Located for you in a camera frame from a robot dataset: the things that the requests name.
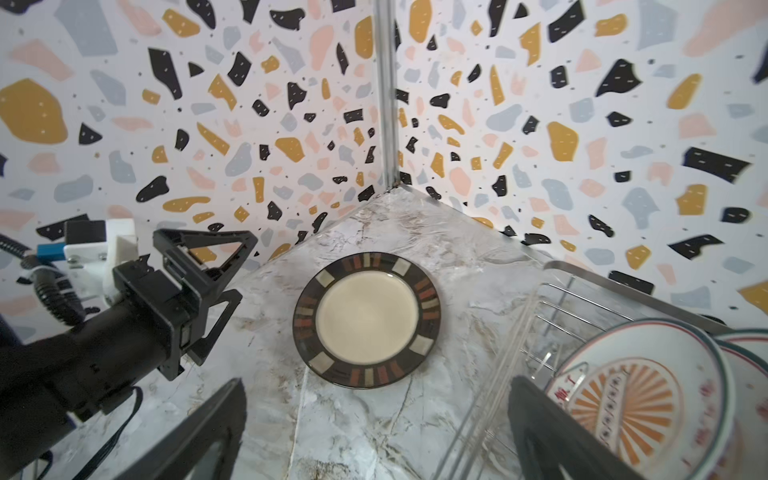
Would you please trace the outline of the dark rimmed cream plate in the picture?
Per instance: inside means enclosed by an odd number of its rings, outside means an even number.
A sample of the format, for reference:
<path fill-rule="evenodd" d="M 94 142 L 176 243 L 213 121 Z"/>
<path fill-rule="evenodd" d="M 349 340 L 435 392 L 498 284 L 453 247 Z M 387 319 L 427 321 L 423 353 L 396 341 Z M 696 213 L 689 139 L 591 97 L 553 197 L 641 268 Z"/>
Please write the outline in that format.
<path fill-rule="evenodd" d="M 435 347 L 438 289 L 417 263 L 378 251 L 320 269 L 303 288 L 292 319 L 301 359 L 323 380 L 351 389 L 396 383 Z"/>

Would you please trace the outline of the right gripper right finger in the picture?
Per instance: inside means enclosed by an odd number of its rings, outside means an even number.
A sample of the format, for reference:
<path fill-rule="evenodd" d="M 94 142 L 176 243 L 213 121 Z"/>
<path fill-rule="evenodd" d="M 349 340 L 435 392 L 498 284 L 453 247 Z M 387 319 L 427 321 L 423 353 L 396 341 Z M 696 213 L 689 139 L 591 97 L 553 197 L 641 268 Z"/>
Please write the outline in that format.
<path fill-rule="evenodd" d="M 508 417 L 526 479 L 638 479 L 531 380 L 511 381 Z"/>

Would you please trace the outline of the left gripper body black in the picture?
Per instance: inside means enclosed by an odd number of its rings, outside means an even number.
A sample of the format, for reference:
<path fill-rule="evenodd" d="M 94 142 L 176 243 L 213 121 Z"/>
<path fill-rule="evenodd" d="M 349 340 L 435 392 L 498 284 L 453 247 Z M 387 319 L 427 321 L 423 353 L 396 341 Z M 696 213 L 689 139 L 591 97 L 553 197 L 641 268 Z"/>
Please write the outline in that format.
<path fill-rule="evenodd" d="M 183 372 L 181 357 L 204 334 L 201 296 L 186 282 L 176 284 L 172 276 L 139 260 L 116 267 L 113 278 L 160 345 L 157 370 L 175 380 Z"/>

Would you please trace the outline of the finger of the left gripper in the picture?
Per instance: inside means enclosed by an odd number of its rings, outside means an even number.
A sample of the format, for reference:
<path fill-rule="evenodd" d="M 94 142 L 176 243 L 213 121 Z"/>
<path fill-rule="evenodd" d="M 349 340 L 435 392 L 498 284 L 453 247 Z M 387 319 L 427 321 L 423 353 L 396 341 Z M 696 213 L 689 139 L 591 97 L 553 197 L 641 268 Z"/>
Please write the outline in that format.
<path fill-rule="evenodd" d="M 219 340 L 224 328 L 232 318 L 237 307 L 243 299 L 242 294 L 236 289 L 224 291 L 213 303 L 212 307 L 223 305 L 224 308 L 216 318 L 213 326 L 204 331 L 204 335 L 195 341 L 186 351 L 186 355 L 198 366 L 202 366 L 208 359 L 215 344 Z"/>
<path fill-rule="evenodd" d="M 258 243 L 250 231 L 158 229 L 152 235 L 163 269 L 187 293 L 216 300 Z"/>

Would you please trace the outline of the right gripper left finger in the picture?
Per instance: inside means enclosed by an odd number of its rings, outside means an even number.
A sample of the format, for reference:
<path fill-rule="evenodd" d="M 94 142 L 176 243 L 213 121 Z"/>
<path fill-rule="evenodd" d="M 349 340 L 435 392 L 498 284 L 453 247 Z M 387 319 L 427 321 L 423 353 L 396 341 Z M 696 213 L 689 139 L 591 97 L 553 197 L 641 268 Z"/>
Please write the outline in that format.
<path fill-rule="evenodd" d="M 118 477 L 229 479 L 246 419 L 245 388 L 233 378 Z"/>

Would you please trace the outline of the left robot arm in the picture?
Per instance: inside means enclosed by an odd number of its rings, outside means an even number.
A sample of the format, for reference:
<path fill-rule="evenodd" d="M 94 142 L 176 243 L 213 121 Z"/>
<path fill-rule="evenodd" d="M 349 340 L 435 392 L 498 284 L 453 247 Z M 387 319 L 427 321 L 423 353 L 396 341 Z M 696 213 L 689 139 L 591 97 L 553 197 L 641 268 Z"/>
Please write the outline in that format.
<path fill-rule="evenodd" d="M 60 335 L 1 346 L 1 476 L 49 452 L 96 412 L 108 414 L 154 370 L 173 381 L 182 357 L 203 364 L 242 300 L 229 283 L 258 240 L 250 231 L 159 229 L 163 267 L 141 260 L 112 270 L 120 300 Z"/>

